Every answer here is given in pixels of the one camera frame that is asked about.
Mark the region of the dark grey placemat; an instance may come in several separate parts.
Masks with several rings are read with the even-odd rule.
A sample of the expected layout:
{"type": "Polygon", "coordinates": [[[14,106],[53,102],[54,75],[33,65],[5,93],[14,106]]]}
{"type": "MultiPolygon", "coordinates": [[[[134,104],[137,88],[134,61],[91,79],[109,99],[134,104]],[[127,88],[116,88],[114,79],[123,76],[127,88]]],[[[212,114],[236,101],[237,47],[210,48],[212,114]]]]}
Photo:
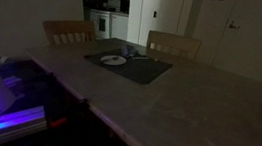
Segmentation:
{"type": "Polygon", "coordinates": [[[143,55],[140,54],[138,54],[139,60],[128,58],[122,65],[111,66],[103,64],[101,61],[101,59],[107,55],[121,56],[121,52],[122,50],[118,48],[115,50],[103,51],[98,54],[86,55],[85,59],[94,63],[94,65],[105,68],[110,72],[142,85],[149,84],[158,76],[161,76],[164,72],[173,67],[172,64],[166,62],[155,61],[152,59],[144,60],[143,55]]]}

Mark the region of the white kitchen oven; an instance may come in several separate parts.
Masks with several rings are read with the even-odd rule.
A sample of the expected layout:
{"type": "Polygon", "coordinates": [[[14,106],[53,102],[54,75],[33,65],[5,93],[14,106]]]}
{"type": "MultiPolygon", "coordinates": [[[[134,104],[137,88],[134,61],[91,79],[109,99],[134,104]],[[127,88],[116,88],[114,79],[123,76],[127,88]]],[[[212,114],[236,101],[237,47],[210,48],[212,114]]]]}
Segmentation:
{"type": "Polygon", "coordinates": [[[108,39],[110,37],[110,13],[91,9],[89,18],[95,24],[97,38],[108,39]]]}

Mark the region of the wooden chair near door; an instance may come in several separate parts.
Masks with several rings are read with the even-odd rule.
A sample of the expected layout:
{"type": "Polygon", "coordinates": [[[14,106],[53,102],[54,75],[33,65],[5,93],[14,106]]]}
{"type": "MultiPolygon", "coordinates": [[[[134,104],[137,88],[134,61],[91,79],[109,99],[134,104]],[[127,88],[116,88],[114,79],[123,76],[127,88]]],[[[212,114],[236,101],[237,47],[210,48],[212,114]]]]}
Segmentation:
{"type": "Polygon", "coordinates": [[[201,42],[187,36],[150,30],[146,46],[148,49],[169,53],[170,55],[194,61],[198,49],[200,49],[201,42]]]}

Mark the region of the white round plate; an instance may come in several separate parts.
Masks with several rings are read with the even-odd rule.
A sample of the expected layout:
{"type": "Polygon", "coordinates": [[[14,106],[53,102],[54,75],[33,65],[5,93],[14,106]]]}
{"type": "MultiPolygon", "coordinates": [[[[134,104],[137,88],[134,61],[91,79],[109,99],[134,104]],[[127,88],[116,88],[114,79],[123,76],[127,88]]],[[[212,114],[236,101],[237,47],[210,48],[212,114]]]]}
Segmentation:
{"type": "Polygon", "coordinates": [[[105,57],[102,57],[100,61],[105,65],[111,65],[111,66],[121,66],[126,63],[126,58],[120,57],[120,55],[107,55],[105,57]]]}

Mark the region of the silver metal fork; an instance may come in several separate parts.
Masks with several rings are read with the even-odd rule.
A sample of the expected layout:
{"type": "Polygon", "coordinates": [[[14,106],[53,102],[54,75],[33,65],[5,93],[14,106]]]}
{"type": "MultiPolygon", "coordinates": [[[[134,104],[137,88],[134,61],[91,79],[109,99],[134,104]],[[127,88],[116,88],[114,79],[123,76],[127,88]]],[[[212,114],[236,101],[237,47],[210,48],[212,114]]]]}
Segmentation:
{"type": "Polygon", "coordinates": [[[153,59],[153,58],[150,58],[150,57],[144,57],[144,56],[142,56],[142,57],[132,57],[132,60],[152,60],[152,61],[154,61],[154,62],[158,62],[158,61],[160,61],[160,59],[153,59]]]}

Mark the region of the silver metal spoon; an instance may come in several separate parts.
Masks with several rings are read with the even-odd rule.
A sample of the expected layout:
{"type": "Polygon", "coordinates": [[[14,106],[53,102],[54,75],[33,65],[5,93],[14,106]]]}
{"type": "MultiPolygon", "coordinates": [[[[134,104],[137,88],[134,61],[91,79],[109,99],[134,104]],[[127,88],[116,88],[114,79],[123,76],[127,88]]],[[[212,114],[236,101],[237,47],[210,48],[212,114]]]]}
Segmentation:
{"type": "Polygon", "coordinates": [[[108,61],[115,61],[115,60],[118,60],[118,59],[119,59],[119,56],[116,56],[116,57],[111,57],[109,59],[105,59],[102,62],[105,63],[105,62],[108,62],[108,61]]]}

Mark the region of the wooden chair near kitchen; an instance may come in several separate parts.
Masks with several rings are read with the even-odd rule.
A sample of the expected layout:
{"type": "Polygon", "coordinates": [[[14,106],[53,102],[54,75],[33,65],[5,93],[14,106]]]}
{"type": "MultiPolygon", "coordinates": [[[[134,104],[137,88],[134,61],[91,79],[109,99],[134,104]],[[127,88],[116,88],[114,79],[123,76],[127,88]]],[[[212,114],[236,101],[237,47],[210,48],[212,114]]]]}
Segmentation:
{"type": "Polygon", "coordinates": [[[89,21],[45,21],[42,23],[49,45],[95,41],[95,24],[89,21]]]}

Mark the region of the blue folded cloth napkin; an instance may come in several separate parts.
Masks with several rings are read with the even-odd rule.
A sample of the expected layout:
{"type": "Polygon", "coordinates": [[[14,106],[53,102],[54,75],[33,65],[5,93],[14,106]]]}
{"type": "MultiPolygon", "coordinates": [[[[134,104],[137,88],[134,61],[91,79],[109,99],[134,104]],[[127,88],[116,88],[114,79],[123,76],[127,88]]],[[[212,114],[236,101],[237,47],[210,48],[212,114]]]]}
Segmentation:
{"type": "Polygon", "coordinates": [[[128,57],[128,58],[133,57],[138,53],[138,51],[134,46],[129,46],[129,45],[123,45],[121,50],[122,50],[121,55],[123,57],[128,57]]]}

